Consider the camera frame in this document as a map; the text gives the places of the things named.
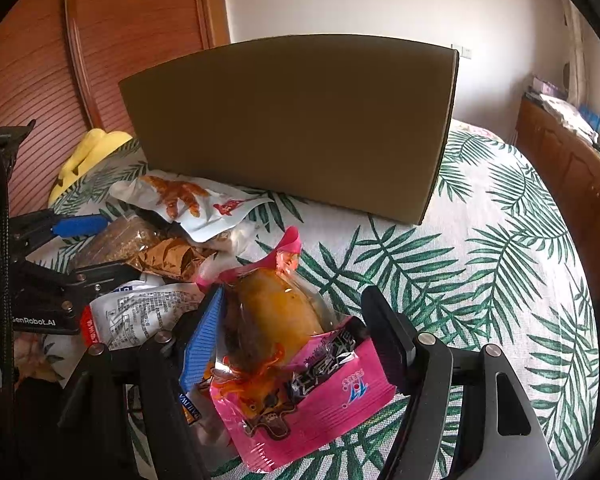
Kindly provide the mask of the person's left hand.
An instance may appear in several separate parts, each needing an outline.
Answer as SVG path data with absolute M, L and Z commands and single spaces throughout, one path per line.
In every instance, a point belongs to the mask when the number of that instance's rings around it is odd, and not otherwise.
M 45 364 L 40 350 L 40 341 L 35 334 L 18 333 L 14 342 L 14 357 L 20 378 L 33 377 Z M 0 367 L 0 388 L 3 387 L 3 373 Z

